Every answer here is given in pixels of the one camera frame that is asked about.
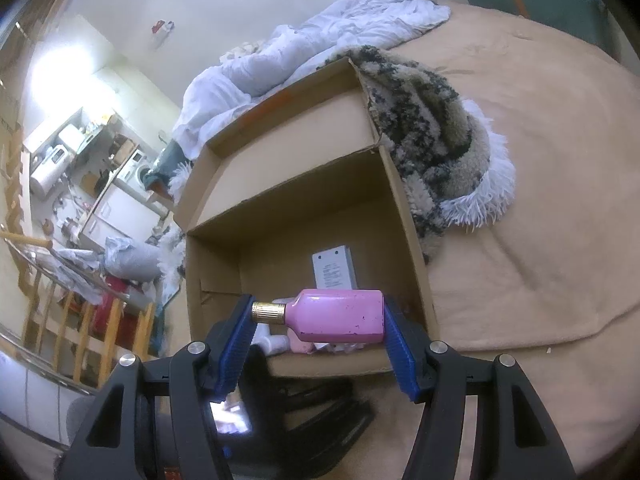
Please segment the brown cardboard box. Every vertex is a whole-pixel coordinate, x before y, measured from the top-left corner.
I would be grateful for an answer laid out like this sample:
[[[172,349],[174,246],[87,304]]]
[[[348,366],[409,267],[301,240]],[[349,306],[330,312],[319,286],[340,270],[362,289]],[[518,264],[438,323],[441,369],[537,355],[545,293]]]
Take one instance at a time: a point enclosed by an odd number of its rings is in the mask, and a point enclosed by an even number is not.
[[[426,265],[404,187],[349,60],[324,66],[210,139],[175,211],[186,234],[186,308],[201,339],[245,294],[314,286],[311,257],[352,254],[378,289],[436,333]]]

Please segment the pink perfume bottle gold cap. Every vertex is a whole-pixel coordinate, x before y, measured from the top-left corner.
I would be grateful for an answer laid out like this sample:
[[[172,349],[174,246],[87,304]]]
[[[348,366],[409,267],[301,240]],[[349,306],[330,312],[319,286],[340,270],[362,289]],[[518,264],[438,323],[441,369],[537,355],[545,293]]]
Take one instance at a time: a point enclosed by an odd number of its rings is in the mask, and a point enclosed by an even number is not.
[[[285,304],[254,302],[252,319],[286,326],[305,342],[379,344],[385,301],[379,290],[304,289]]]

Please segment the teal cushion orange stripe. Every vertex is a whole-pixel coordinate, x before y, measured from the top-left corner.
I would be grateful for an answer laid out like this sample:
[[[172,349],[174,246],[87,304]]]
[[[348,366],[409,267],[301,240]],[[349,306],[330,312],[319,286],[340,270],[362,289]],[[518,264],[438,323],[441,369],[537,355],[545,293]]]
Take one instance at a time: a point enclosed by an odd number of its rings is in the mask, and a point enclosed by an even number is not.
[[[559,29],[608,55],[615,54],[608,11],[601,0],[468,0],[468,3]]]

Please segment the white crumpled duvet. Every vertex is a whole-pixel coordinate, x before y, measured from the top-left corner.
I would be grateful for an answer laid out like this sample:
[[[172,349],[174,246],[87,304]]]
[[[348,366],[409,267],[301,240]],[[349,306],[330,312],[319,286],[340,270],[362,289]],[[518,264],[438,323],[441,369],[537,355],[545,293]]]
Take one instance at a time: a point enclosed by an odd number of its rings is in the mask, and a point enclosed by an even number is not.
[[[187,159],[197,159],[230,122],[338,51],[393,49],[444,24],[450,15],[450,7],[435,0],[337,0],[297,27],[280,25],[258,51],[210,66],[191,81],[172,140]]]

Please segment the patterned fluffy fringe blanket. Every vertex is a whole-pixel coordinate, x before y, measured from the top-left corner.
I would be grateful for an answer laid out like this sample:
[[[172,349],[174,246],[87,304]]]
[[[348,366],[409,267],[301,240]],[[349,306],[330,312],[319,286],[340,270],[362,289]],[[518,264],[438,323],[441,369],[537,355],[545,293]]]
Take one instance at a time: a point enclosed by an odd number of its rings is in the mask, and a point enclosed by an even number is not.
[[[506,137],[445,76],[373,46],[332,55],[356,70],[367,110],[405,190],[420,251],[431,260],[450,226],[496,222],[515,198]]]

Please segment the wooden stair railing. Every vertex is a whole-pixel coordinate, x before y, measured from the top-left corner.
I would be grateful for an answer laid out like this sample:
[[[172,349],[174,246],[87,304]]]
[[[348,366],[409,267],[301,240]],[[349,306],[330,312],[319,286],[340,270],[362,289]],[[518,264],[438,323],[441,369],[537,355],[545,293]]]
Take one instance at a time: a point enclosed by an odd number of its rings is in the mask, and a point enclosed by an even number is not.
[[[73,384],[103,385],[130,352],[154,358],[155,304],[135,288],[111,283],[65,259],[44,238],[1,230],[27,297],[18,348]]]

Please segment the grey stuffed bag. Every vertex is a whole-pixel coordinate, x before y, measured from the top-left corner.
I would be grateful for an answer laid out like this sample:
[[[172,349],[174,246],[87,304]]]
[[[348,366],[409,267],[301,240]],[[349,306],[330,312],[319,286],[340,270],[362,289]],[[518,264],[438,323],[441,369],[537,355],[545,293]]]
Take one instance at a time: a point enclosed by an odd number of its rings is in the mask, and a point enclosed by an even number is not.
[[[160,276],[160,248],[131,238],[107,237],[104,269],[127,281],[152,282]]]

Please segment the white battery charger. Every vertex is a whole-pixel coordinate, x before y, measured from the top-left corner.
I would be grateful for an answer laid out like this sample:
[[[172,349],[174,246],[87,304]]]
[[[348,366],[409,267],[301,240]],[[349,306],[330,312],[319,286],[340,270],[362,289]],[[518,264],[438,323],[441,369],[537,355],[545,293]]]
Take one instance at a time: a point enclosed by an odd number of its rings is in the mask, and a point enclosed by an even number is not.
[[[358,287],[352,254],[345,246],[316,252],[311,256],[314,282],[318,289],[356,289]]]

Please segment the beige bed blanket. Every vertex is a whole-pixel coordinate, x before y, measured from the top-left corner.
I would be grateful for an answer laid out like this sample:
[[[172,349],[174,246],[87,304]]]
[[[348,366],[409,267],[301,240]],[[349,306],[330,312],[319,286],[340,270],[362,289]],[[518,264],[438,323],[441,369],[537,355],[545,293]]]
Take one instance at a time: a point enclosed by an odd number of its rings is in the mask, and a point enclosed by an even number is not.
[[[586,479],[639,456],[639,79],[601,49],[456,3],[400,48],[445,75],[506,137],[513,204],[450,229],[428,266],[439,335],[509,353]]]

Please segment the pink small toy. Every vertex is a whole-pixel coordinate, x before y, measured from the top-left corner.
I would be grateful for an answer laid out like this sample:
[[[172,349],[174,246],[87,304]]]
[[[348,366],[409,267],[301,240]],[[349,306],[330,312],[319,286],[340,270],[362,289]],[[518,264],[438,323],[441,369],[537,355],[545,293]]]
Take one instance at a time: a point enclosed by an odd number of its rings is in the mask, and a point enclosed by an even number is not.
[[[316,347],[312,342],[301,341],[294,336],[289,336],[290,349],[296,354],[313,354],[316,351]]]

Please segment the white washing machine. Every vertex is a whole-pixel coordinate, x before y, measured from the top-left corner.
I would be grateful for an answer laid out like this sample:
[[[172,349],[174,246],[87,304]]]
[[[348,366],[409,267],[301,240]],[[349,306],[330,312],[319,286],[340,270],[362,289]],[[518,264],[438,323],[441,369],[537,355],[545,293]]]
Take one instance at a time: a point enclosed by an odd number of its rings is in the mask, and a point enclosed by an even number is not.
[[[115,179],[115,184],[141,203],[145,203],[151,193],[142,183],[142,178],[151,170],[152,162],[144,151],[136,148]]]

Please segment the white small jar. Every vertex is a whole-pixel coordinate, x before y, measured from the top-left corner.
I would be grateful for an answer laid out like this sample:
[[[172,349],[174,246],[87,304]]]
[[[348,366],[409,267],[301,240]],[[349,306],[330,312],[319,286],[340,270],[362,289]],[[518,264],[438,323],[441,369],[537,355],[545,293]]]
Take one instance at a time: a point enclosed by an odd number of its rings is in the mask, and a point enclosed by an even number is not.
[[[277,356],[291,349],[288,336],[273,335],[268,324],[258,323],[252,339],[252,345],[257,346],[265,356]]]

